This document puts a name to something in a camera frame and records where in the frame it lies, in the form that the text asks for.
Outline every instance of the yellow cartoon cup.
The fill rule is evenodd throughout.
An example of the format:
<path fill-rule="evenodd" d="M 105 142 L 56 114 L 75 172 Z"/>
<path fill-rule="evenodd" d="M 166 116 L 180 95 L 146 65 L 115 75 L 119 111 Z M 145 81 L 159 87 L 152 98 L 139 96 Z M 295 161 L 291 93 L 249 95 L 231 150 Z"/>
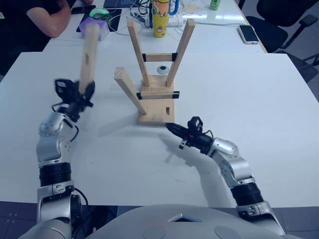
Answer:
<path fill-rule="evenodd" d="M 155 37 L 164 37 L 168 23 L 168 15 L 175 15 L 179 0 L 175 2 L 175 9 L 170 12 L 171 0 L 152 0 L 153 33 Z"/>

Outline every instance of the smartphone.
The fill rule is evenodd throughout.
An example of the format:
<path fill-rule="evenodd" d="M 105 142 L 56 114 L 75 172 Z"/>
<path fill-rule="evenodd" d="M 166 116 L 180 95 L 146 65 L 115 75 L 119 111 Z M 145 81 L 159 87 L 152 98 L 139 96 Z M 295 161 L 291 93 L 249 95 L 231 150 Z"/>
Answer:
<path fill-rule="evenodd" d="M 90 11 L 92 11 L 95 8 L 95 5 L 74 7 L 71 10 L 71 14 L 90 13 Z"/>
<path fill-rule="evenodd" d="M 238 32 L 245 44 L 258 44 L 259 40 L 252 26 L 239 25 Z"/>

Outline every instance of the laptop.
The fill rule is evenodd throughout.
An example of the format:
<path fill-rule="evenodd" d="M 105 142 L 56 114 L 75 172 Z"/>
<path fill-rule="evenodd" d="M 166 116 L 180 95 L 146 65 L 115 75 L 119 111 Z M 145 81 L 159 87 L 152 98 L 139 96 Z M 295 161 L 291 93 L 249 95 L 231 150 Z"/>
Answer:
<path fill-rule="evenodd" d="M 104 8 L 123 8 L 123 7 L 131 7 L 133 3 L 133 7 L 138 7 L 138 3 L 140 0 L 105 0 L 103 7 Z"/>

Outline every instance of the white table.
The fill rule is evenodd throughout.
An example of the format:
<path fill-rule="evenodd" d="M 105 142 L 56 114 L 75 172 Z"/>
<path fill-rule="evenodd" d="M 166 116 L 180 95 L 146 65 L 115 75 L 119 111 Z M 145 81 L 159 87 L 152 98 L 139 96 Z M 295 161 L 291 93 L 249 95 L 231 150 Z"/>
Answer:
<path fill-rule="evenodd" d="M 37 129 L 59 102 L 53 79 L 77 79 L 80 61 L 80 51 L 22 53 L 3 79 L 0 200 L 36 202 Z M 133 48 L 99 52 L 94 107 L 78 123 L 75 186 L 92 205 L 234 207 L 213 160 L 180 150 L 163 127 L 136 125 L 137 109 L 113 80 L 118 66 L 141 82 Z M 200 116 L 204 129 L 235 142 L 273 207 L 318 206 L 319 105 L 286 55 L 186 53 L 175 89 L 175 122 Z"/>
<path fill-rule="evenodd" d="M 203 0 L 205 5 L 200 0 L 194 1 L 194 4 L 201 6 L 199 12 L 190 16 L 197 22 L 207 23 L 239 23 L 246 24 L 241 11 L 233 0 L 223 0 L 219 6 L 218 11 L 209 9 L 210 0 Z M 103 7 L 104 0 L 95 0 L 94 4 L 97 7 Z M 78 6 L 81 2 L 76 2 L 74 6 Z M 129 9 L 123 8 L 119 22 L 119 29 L 122 29 L 127 24 L 127 17 L 130 17 Z M 70 23 L 65 31 L 56 39 L 52 39 L 47 44 L 44 51 L 56 50 L 81 50 L 83 46 L 82 34 L 76 32 L 83 14 L 76 14 L 71 16 Z M 128 34 L 127 28 L 120 31 Z M 167 53 L 175 52 L 180 40 L 180 35 L 176 33 L 173 28 L 168 28 L 168 34 L 164 38 L 153 37 L 151 29 L 144 28 L 139 34 L 142 49 L 145 53 Z M 111 32 L 105 40 L 98 44 L 98 50 L 121 48 L 123 51 L 130 50 L 132 47 L 130 37 L 122 36 Z M 189 52 L 236 52 L 236 53 L 264 53 L 260 45 L 246 45 L 240 38 L 237 28 L 233 26 L 214 26 L 197 24 L 187 48 Z"/>

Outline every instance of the wooden stool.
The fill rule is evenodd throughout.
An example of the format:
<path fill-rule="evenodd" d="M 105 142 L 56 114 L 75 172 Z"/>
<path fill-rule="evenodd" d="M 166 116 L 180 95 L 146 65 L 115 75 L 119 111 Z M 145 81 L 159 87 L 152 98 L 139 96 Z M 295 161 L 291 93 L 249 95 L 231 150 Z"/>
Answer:
<path fill-rule="evenodd" d="M 128 20 L 128 29 L 143 77 L 143 87 L 138 92 L 124 67 L 118 67 L 114 79 L 139 110 L 139 124 L 165 125 L 174 122 L 174 99 L 179 92 L 174 91 L 174 77 L 183 58 L 195 21 L 188 19 L 176 53 L 143 54 L 133 19 Z M 172 61 L 167 76 L 149 75 L 145 62 Z"/>

